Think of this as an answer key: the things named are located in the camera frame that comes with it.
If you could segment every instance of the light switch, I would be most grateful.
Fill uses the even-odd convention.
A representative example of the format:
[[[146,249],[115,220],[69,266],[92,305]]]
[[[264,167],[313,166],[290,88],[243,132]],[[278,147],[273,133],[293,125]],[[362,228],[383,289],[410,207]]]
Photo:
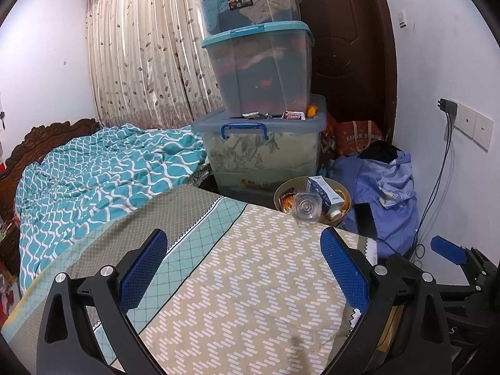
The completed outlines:
[[[472,138],[474,136],[474,125],[476,123],[477,113],[464,105],[460,110],[460,131]]]
[[[489,150],[489,145],[492,142],[493,121],[482,114],[476,115],[476,124],[474,126],[473,139],[481,145],[486,151]]]

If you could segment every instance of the screw head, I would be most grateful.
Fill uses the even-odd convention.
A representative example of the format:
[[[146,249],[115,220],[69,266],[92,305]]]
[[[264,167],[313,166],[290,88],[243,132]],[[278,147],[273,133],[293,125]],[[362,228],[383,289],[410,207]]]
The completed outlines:
[[[61,273],[56,275],[56,282],[57,283],[64,282],[65,279],[66,279],[66,274],[64,272],[61,272]]]
[[[383,267],[382,265],[377,265],[375,267],[375,273],[377,275],[380,275],[381,277],[387,275],[387,268],[386,267]]]
[[[111,275],[113,273],[113,270],[114,270],[114,268],[110,267],[108,265],[108,266],[106,266],[104,268],[101,268],[101,275],[104,276],[104,277],[108,277],[109,275]]]
[[[434,280],[434,277],[429,272],[424,272],[422,274],[422,279],[426,282],[432,282]]]

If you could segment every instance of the brown wooden door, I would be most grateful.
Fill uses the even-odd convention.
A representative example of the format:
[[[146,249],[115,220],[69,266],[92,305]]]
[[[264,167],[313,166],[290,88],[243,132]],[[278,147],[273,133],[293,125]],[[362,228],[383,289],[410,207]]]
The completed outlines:
[[[302,20],[316,44],[312,92],[337,121],[373,120],[392,138],[396,47],[386,0],[303,0]]]

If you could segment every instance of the phone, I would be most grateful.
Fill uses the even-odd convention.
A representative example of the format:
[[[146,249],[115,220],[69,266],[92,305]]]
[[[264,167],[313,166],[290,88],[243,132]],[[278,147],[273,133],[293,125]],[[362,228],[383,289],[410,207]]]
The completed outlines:
[[[377,227],[373,220],[370,203],[355,204],[354,213],[356,214],[357,233],[363,237],[377,239]]]

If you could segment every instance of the stacked storage boxes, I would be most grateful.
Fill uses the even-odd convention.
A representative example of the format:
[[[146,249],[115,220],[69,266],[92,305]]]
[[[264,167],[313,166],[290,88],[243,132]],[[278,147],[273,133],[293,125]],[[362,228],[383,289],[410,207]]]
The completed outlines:
[[[300,21],[301,0],[200,0],[203,41],[225,109],[193,125],[203,136],[221,194],[272,204],[285,181],[314,175],[326,104],[311,97],[313,36]],[[285,111],[320,108],[313,119],[283,120]],[[278,118],[241,118],[259,112]]]

